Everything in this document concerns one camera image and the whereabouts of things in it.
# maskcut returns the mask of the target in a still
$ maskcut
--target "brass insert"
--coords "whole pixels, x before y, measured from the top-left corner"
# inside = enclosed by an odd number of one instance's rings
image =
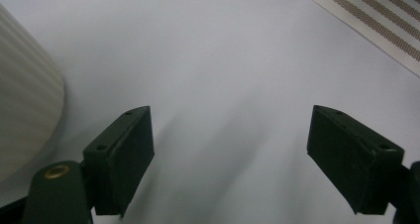
[[[67,172],[70,171],[70,167],[66,165],[59,165],[54,168],[50,168],[46,174],[44,174],[45,178],[52,179],[52,178],[58,178],[60,176],[65,175]]]

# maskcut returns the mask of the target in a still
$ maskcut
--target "striped cylindrical object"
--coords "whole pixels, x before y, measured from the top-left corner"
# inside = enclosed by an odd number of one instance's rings
[[[0,5],[0,181],[51,137],[64,102],[53,61]]]

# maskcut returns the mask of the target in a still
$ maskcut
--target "dotted striped fabric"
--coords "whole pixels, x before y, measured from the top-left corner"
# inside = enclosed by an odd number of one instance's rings
[[[420,76],[420,0],[314,0]]]

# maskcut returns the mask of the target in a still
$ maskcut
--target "clamp jaw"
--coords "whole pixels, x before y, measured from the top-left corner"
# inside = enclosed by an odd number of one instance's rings
[[[394,224],[420,223],[420,162],[403,166],[404,150],[349,115],[314,106],[308,155],[355,213],[383,215]]]

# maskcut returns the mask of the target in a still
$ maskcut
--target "white ribbed cylinder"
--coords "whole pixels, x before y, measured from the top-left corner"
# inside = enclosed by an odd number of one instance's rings
[[[63,81],[52,60],[0,5],[0,181],[47,142],[63,100]]]

